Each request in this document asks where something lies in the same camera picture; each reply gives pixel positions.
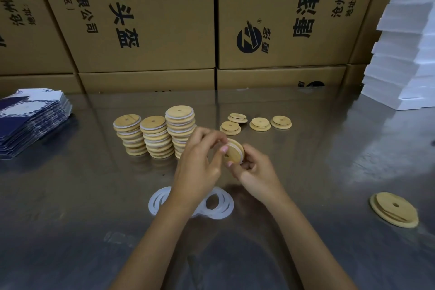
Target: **cardboard box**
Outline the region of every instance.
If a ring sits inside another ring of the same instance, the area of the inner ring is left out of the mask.
[[[186,91],[215,88],[215,70],[80,73],[87,93]]]
[[[346,64],[370,0],[219,0],[219,68]]]
[[[379,40],[381,31],[376,30],[379,19],[390,0],[371,0],[362,22],[349,63],[368,64],[372,59],[373,45]]]
[[[364,71],[367,65],[351,65],[346,66],[345,76],[343,77],[343,86],[356,86],[362,84]]]
[[[344,66],[217,70],[218,89],[340,85]]]
[[[0,97],[13,94],[17,89],[54,89],[65,94],[82,93],[78,75],[26,75],[0,76]]]
[[[215,66],[213,0],[48,0],[80,73]]]
[[[74,73],[46,0],[0,0],[0,75]]]

